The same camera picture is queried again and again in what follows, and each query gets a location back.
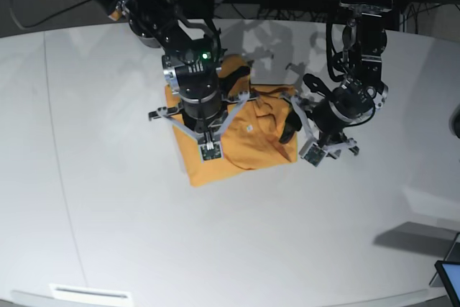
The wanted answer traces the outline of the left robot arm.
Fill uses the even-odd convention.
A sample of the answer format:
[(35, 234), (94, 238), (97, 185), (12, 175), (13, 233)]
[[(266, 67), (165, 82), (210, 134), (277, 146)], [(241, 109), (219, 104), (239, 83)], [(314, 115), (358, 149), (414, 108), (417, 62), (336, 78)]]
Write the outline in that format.
[(387, 46), (383, 16), (393, 0), (339, 0), (348, 14), (342, 32), (343, 49), (334, 52), (332, 29), (337, 10), (326, 20), (326, 64), (337, 86), (330, 89), (319, 77), (306, 73), (303, 82), (310, 92), (321, 96), (310, 101), (282, 93), (293, 110), (295, 128), (305, 132), (300, 158), (317, 167), (330, 157), (338, 159), (344, 150), (359, 154), (355, 139), (344, 130), (370, 122), (384, 105), (388, 87), (382, 81), (382, 54)]

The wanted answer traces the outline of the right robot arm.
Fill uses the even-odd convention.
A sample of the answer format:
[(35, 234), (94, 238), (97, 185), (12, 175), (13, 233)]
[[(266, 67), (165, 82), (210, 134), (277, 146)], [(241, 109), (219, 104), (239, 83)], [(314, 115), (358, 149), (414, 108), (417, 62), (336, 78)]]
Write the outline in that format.
[(219, 78), (223, 50), (213, 20), (190, 22), (167, 0), (94, 0), (113, 20), (125, 17), (135, 35), (150, 47), (161, 47), (162, 69), (176, 105), (160, 107), (149, 119), (169, 121), (198, 146), (203, 161), (221, 159), (221, 138), (237, 112), (256, 99), (251, 91), (230, 95)]

